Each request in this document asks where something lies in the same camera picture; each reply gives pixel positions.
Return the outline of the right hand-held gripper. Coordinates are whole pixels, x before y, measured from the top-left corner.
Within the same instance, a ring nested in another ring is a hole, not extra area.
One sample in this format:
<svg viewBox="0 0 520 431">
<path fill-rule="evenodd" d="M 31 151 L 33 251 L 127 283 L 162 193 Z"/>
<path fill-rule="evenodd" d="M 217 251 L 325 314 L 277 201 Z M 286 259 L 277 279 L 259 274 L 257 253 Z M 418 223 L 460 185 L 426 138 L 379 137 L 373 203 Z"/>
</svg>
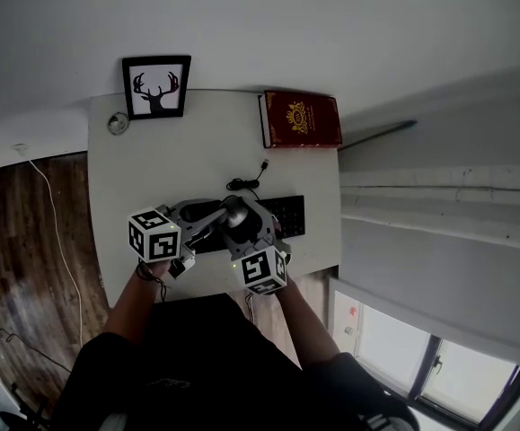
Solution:
<svg viewBox="0 0 520 431">
<path fill-rule="evenodd" d="M 240 224 L 231 227 L 221 224 L 219 231 L 225 246 L 232 254 L 232 271 L 244 288 L 256 295 L 273 295 L 287 285 L 286 267 L 292 258 L 288 244 L 275 235 L 274 216 L 252 198 L 243 198 L 247 209 L 245 231 L 253 245 L 244 249 L 245 231 Z"/>
</svg>

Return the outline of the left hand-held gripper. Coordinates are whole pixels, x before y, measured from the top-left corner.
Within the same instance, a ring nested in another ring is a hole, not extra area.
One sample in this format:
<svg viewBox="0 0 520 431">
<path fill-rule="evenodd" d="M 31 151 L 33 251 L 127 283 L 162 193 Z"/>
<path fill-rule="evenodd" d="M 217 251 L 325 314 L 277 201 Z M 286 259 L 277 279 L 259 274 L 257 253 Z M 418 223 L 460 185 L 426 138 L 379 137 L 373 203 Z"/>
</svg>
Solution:
<svg viewBox="0 0 520 431">
<path fill-rule="evenodd" d="M 196 263 L 191 244 L 209 236 L 227 218 L 222 201 L 196 198 L 173 207 L 148 207 L 128 217 L 128 244 L 143 262 L 169 260 L 178 278 Z"/>
</svg>

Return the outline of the grey computer mouse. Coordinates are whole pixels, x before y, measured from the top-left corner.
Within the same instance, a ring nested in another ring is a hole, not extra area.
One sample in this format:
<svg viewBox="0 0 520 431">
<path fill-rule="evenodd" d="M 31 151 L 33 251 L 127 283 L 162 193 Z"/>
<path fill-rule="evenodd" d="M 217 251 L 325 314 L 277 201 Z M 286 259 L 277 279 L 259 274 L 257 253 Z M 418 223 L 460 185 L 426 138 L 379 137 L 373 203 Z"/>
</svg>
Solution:
<svg viewBox="0 0 520 431">
<path fill-rule="evenodd" d="M 221 203 L 221 207 L 226 210 L 224 223 L 229 228 L 239 226 L 248 215 L 247 207 L 242 202 L 241 198 L 235 195 L 230 195 L 225 198 Z"/>
</svg>

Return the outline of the black keyboard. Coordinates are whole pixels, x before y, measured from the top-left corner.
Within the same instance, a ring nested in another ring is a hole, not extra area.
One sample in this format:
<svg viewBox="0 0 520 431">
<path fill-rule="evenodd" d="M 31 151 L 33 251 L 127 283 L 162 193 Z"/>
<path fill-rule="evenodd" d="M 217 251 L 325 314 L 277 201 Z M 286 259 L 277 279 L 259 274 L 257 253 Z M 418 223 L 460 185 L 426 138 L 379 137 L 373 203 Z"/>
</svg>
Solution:
<svg viewBox="0 0 520 431">
<path fill-rule="evenodd" d="M 278 220 L 282 239 L 305 235 L 304 196 L 262 199 L 259 204 Z M 196 242 L 193 249 L 196 254 L 200 254 L 223 251 L 227 246 L 221 233 L 214 231 L 207 238 Z"/>
</svg>

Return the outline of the person's left forearm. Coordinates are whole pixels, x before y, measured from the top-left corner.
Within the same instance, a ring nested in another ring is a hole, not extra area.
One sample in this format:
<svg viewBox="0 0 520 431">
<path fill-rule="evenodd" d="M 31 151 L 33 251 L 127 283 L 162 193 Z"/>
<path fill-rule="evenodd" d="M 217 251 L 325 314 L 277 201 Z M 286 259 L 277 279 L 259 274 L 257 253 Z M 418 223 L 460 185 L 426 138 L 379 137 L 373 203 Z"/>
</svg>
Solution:
<svg viewBox="0 0 520 431">
<path fill-rule="evenodd" d="M 140 345 L 158 290 L 163 290 L 163 276 L 169 261 L 138 263 L 116 305 L 111 309 L 103 332 L 118 335 Z"/>
</svg>

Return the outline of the person's right forearm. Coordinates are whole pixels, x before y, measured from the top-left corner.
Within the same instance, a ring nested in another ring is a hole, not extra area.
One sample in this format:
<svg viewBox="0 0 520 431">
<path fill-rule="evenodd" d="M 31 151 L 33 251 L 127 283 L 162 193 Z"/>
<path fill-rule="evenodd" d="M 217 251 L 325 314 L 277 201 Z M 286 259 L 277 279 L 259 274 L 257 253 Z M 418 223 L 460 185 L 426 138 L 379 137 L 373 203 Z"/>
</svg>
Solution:
<svg viewBox="0 0 520 431">
<path fill-rule="evenodd" d="M 301 295 L 296 283 L 288 280 L 276 292 L 300 366 L 330 362 L 340 351 L 322 321 Z"/>
</svg>

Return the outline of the white window sill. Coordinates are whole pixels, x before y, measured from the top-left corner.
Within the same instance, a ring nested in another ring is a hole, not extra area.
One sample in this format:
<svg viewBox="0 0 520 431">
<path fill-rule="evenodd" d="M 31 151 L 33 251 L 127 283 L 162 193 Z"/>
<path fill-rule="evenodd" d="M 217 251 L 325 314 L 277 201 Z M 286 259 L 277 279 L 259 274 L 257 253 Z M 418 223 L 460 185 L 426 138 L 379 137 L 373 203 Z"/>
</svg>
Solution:
<svg viewBox="0 0 520 431">
<path fill-rule="evenodd" d="M 350 315 L 350 308 L 357 308 L 357 315 Z M 362 304 L 352 298 L 343 284 L 338 279 L 332 279 L 329 283 L 328 301 L 328 329 L 341 352 L 358 356 L 359 340 L 362 331 Z M 352 335 L 344 332 L 346 327 L 354 331 Z"/>
</svg>

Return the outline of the small round grey object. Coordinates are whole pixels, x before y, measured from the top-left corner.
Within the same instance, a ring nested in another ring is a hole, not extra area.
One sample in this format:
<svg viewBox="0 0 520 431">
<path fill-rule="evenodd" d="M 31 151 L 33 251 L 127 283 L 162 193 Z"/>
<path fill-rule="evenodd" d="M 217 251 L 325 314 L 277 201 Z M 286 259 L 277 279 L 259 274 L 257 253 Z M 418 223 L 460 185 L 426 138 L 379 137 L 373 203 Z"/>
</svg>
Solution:
<svg viewBox="0 0 520 431">
<path fill-rule="evenodd" d="M 122 135 L 129 128 L 128 115 L 123 112 L 114 113 L 108 120 L 107 129 L 114 136 Z"/>
</svg>

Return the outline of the red hardcover book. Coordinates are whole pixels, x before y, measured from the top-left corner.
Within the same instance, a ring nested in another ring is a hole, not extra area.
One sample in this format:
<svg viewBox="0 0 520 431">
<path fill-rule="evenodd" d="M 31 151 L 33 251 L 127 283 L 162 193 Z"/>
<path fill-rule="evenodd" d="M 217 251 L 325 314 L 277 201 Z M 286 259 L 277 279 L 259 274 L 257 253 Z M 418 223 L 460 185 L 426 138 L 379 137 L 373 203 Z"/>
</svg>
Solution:
<svg viewBox="0 0 520 431">
<path fill-rule="evenodd" d="M 262 142 L 274 148 L 340 148 L 342 133 L 331 96 L 266 90 L 258 96 Z"/>
</svg>

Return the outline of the black framed deer picture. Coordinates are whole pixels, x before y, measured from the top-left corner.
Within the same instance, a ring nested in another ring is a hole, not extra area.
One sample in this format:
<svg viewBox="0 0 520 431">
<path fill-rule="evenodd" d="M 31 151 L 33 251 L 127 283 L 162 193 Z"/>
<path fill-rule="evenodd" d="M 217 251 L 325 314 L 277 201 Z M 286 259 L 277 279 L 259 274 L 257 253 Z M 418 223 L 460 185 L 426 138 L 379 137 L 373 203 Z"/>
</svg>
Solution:
<svg viewBox="0 0 520 431">
<path fill-rule="evenodd" d="M 131 120 L 182 117 L 190 65 L 189 55 L 122 58 L 128 117 Z"/>
</svg>

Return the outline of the person's black shirt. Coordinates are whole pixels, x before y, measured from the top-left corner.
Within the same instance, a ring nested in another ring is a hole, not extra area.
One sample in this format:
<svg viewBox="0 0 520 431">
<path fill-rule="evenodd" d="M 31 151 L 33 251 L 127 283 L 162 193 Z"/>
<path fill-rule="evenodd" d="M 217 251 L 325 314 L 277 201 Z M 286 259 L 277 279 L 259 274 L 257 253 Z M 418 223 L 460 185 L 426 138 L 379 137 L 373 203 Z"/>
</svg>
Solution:
<svg viewBox="0 0 520 431">
<path fill-rule="evenodd" d="M 110 333 L 86 343 L 51 427 L 365 431 L 358 416 L 389 399 L 349 354 L 298 367 L 230 296 L 214 295 L 155 305 L 140 345 Z"/>
</svg>

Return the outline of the black pole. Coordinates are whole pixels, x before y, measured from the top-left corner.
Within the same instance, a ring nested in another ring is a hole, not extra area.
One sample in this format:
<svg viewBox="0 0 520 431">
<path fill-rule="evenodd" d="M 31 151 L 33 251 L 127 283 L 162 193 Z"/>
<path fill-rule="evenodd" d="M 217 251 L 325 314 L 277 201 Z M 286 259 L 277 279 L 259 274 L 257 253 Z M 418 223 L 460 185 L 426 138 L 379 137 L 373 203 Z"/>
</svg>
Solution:
<svg viewBox="0 0 520 431">
<path fill-rule="evenodd" d="M 403 120 L 392 124 L 381 125 L 378 127 L 366 128 L 356 132 L 348 133 L 343 137 L 343 144 L 339 151 L 362 145 L 363 143 L 377 138 L 388 136 L 392 133 L 414 127 L 418 122 L 414 119 Z"/>
</svg>

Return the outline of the black framed window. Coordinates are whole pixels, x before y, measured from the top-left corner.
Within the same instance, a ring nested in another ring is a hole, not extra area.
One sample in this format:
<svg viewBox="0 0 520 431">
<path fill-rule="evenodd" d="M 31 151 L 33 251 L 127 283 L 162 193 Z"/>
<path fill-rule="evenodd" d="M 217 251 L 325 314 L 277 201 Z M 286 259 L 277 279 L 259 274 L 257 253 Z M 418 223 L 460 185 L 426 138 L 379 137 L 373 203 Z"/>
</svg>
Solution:
<svg viewBox="0 0 520 431">
<path fill-rule="evenodd" d="M 356 360 L 428 431 L 494 431 L 520 400 L 520 365 L 363 305 Z"/>
</svg>

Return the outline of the white pipe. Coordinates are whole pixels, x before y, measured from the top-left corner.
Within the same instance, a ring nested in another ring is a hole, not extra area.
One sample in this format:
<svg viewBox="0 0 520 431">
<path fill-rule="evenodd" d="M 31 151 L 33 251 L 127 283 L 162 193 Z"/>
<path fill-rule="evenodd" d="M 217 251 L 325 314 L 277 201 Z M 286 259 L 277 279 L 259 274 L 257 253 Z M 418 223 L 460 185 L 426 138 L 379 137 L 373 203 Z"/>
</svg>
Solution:
<svg viewBox="0 0 520 431">
<path fill-rule="evenodd" d="M 520 223 L 477 219 L 467 215 L 426 213 L 414 210 L 386 209 L 348 205 L 341 217 L 393 228 L 434 233 L 520 249 Z"/>
<path fill-rule="evenodd" d="M 346 187 L 341 216 L 366 223 L 415 228 L 421 224 L 491 222 L 520 225 L 520 189 L 491 187 Z"/>
<path fill-rule="evenodd" d="M 520 190 L 520 165 L 342 172 L 341 187 Z"/>
</svg>

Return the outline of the person's black striped shoe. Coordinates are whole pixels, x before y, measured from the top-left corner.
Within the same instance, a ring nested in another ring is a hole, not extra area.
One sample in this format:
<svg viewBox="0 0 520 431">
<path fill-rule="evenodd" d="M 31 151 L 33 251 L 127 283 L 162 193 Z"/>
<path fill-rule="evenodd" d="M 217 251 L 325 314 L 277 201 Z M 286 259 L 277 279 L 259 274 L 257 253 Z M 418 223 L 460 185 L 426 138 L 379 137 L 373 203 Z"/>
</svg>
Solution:
<svg viewBox="0 0 520 431">
<path fill-rule="evenodd" d="M 365 431 L 420 431 L 419 422 L 404 403 L 389 399 L 381 408 L 358 416 Z"/>
</svg>

